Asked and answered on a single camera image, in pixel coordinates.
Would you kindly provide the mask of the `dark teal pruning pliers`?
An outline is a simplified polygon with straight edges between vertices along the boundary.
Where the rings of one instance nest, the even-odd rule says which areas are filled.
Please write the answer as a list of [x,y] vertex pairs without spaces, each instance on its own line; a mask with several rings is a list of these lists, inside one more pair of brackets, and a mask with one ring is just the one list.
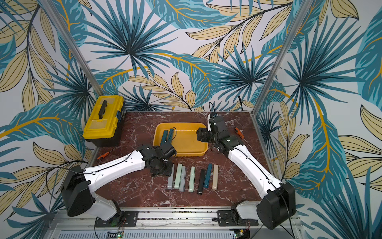
[[160,145],[166,143],[167,142],[167,138],[168,138],[168,130],[164,130],[162,138],[161,138],[161,144]]

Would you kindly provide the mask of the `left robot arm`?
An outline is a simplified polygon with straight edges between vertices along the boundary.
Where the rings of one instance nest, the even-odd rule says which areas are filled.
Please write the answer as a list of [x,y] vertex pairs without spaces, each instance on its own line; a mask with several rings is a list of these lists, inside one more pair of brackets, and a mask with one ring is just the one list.
[[170,142],[160,146],[141,145],[128,155],[98,166],[72,167],[61,186],[67,215],[89,214],[104,221],[116,217],[120,211],[117,204],[96,191],[115,179],[145,168],[152,176],[170,176],[173,165],[170,158],[176,153]]

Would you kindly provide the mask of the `light green pruning pliers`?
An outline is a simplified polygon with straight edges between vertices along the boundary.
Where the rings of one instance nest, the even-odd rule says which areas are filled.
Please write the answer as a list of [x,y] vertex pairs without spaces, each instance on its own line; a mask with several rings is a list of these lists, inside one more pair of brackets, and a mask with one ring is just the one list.
[[181,175],[182,175],[182,167],[183,167],[183,165],[181,163],[178,163],[177,171],[176,171],[176,177],[175,177],[175,183],[174,183],[174,189],[179,189],[180,188],[180,181],[181,181]]

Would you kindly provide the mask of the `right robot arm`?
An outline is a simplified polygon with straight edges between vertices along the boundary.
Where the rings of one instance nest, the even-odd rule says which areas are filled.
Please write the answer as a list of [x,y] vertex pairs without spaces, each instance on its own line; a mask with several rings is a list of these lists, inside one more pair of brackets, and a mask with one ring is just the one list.
[[295,215],[295,188],[288,182],[282,183],[263,167],[242,139],[228,131],[221,116],[210,113],[208,127],[197,130],[197,140],[212,143],[238,166],[261,197],[258,204],[246,200],[236,204],[233,211],[239,219],[259,218],[267,229],[273,230]]

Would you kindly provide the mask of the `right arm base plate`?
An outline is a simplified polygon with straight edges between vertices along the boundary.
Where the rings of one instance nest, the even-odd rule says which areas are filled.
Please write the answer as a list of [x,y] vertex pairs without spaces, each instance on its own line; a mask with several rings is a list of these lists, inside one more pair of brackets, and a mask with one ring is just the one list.
[[232,210],[218,210],[217,217],[213,219],[220,227],[258,226],[258,220],[242,219]]

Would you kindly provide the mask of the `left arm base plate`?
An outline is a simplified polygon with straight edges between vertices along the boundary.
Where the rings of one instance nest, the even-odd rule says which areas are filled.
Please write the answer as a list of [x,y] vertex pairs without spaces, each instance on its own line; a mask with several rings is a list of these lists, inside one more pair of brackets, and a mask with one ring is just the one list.
[[97,218],[95,221],[96,228],[134,228],[138,219],[138,211],[121,211],[117,212],[111,219],[104,221]]

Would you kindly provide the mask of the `beige pruning pliers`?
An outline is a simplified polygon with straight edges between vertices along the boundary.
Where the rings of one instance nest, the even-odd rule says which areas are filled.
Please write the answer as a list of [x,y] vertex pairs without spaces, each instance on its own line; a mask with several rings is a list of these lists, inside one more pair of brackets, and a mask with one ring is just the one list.
[[213,190],[217,190],[217,187],[218,187],[218,170],[219,170],[219,166],[215,164],[213,167],[213,181],[212,181]]

